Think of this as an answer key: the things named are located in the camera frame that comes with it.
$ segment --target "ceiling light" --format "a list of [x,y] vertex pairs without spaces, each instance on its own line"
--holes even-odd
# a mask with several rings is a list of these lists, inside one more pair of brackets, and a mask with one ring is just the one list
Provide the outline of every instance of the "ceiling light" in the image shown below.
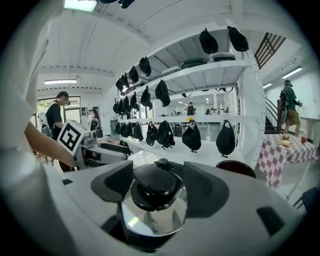
[[96,5],[96,0],[65,0],[64,8],[92,12]]
[[267,88],[267,87],[269,87],[269,86],[272,86],[272,83],[271,83],[271,82],[268,83],[268,84],[266,84],[266,85],[263,87],[263,89],[264,89],[264,88]]
[[76,84],[76,79],[65,79],[65,80],[47,80],[44,81],[46,85],[55,85],[55,84]]
[[302,70],[302,67],[301,67],[301,66],[299,66],[299,67],[297,67],[296,69],[292,70],[290,73],[284,75],[282,78],[283,78],[283,79],[286,79],[286,78],[290,77],[291,75],[299,72],[300,70]]

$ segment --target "shelf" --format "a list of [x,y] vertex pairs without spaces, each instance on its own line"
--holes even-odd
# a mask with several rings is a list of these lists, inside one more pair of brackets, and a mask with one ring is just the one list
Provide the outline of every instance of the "shelf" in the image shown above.
[[155,98],[156,86],[160,80],[165,81],[170,96],[214,88],[234,87],[249,66],[250,64],[246,60],[226,60],[186,68],[155,79],[125,96],[131,97],[136,92],[137,97],[139,97],[148,86],[151,98]]
[[237,115],[237,114],[221,114],[221,115],[177,115],[177,116],[159,116],[154,118],[138,118],[138,119],[118,119],[120,123],[161,123],[167,121],[168,123],[184,123],[193,119],[197,123],[221,123],[228,120],[230,123],[257,123],[259,116]]
[[[144,138],[143,141],[123,137],[121,139],[129,144],[135,145],[136,147],[139,147],[143,150],[155,154],[159,157],[159,159],[166,158],[169,161],[182,165],[185,161],[189,161],[215,167],[218,163],[227,160],[227,158],[221,156],[221,153],[218,151],[218,148],[216,146],[216,142],[214,141],[202,140],[201,148],[197,151],[197,153],[192,153],[191,149],[189,149],[185,144],[183,144],[182,138],[180,137],[174,137],[175,146],[173,146],[172,148],[166,148],[165,150],[162,148],[162,145],[158,142],[155,142],[153,146],[149,146],[146,143],[146,138]],[[150,160],[148,160],[148,158],[150,157],[150,154],[148,154],[148,152],[146,152],[146,154],[137,155],[139,162],[136,163],[136,165],[141,165],[144,162],[148,164],[150,162]],[[135,154],[133,154],[130,158],[133,161],[135,158],[134,156]],[[234,151],[228,156],[228,160],[236,160],[242,163],[246,163],[243,156],[237,148],[235,148]]]

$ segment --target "checkered tablecloth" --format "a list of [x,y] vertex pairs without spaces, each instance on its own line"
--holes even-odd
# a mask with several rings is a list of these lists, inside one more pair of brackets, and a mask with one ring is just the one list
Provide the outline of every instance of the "checkered tablecloth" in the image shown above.
[[278,186],[282,181],[281,172],[286,162],[300,163],[318,159],[315,145],[309,142],[302,144],[300,138],[290,135],[291,146],[284,146],[280,144],[282,139],[282,134],[265,134],[256,164],[270,188]]

